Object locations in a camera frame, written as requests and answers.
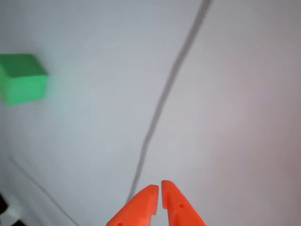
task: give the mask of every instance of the black wire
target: black wire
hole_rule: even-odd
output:
[[[139,182],[139,179],[140,179],[140,176],[141,176],[141,172],[142,172],[142,169],[143,169],[143,165],[144,165],[144,161],[145,161],[145,157],[146,157],[146,154],[147,154],[147,150],[148,150],[148,147],[149,147],[149,144],[150,144],[150,141],[154,135],[154,132],[156,130],[156,127],[157,127],[157,124],[158,124],[158,121],[160,119],[160,116],[162,114],[162,110],[164,108],[164,105],[166,103],[166,100],[168,98],[168,95],[170,93],[170,90],[174,84],[174,81],[179,73],[179,70],[195,40],[195,37],[197,36],[198,34],[198,31],[200,30],[200,27],[205,19],[205,16],[209,10],[209,7],[211,5],[211,0],[203,0],[203,2],[200,4],[199,8],[198,8],[198,12],[196,14],[196,17],[194,19],[194,22],[191,26],[191,29],[190,29],[190,32],[188,33],[187,37],[186,37],[186,40],[178,54],[178,56],[176,57],[175,61],[174,61],[174,64],[171,68],[171,71],[169,73],[169,76],[168,76],[168,79],[166,81],[166,84],[165,84],[165,87],[163,88],[163,91],[161,93],[161,96],[159,98],[159,101],[156,105],[156,108],[155,108],[155,112],[154,112],[154,115],[151,119],[151,122],[150,122],[150,127],[149,129],[147,130],[147,133],[145,135],[145,138],[143,140],[143,145],[142,145],[142,148],[141,148],[141,151],[140,151],[140,158],[139,158],[139,161],[138,161],[138,165],[137,165],[137,168],[136,168],[136,173],[135,173],[135,176],[134,176],[134,179],[133,179],[133,182],[132,182],[132,186],[131,186],[131,189],[130,189],[130,192],[129,192],[129,195],[127,197],[127,201],[126,203],[128,203],[128,201],[130,201],[134,194],[135,194],[135,191],[136,191],[136,188],[137,188],[137,185],[138,185],[138,182]]]

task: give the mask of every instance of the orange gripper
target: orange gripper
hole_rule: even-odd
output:
[[[135,195],[106,226],[150,226],[158,206],[157,185],[149,185]],[[169,226],[206,226],[185,196],[169,180],[162,181],[163,208],[167,209]]]
[[[169,226],[206,226],[185,196],[169,181],[162,181],[163,208],[167,210]]]
[[[150,226],[157,214],[159,186],[148,185],[135,195],[106,226]]]

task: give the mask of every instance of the green cube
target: green cube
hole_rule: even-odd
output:
[[[41,100],[47,73],[31,54],[0,54],[0,94],[7,105]]]

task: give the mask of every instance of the white wall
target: white wall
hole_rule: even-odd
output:
[[[80,225],[104,225],[124,204],[198,5],[3,4],[1,52],[32,52],[51,75],[45,101],[1,107],[5,151]],[[298,0],[214,1],[163,112],[139,189],[174,181],[208,225],[301,223],[300,19]],[[18,168],[7,168],[40,224],[74,225]],[[152,225],[167,224],[159,207]]]

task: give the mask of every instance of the white surface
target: white surface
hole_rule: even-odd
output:
[[[198,2],[4,3],[2,52],[32,52],[47,99],[4,109],[8,153],[80,225],[122,207]],[[300,1],[215,0],[150,145],[139,189],[174,181],[207,225],[301,224]],[[24,205],[72,226],[17,169]],[[159,207],[152,226],[168,225]]]
[[[8,211],[0,215],[0,225],[1,226],[12,226],[18,219],[12,217]]]

